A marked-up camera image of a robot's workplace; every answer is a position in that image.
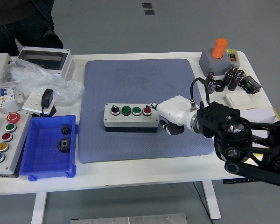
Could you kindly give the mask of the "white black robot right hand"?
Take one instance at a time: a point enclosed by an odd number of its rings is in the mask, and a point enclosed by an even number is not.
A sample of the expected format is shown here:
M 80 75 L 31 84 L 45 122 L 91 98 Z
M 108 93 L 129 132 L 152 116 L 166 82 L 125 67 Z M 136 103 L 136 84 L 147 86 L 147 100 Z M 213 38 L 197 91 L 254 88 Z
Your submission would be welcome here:
M 163 117 L 159 123 L 169 135 L 179 135 L 188 128 L 192 132 L 197 131 L 197 113 L 199 106 L 195 100 L 188 100 L 183 96 L 175 96 L 162 103 L 152 103 L 151 107 Z

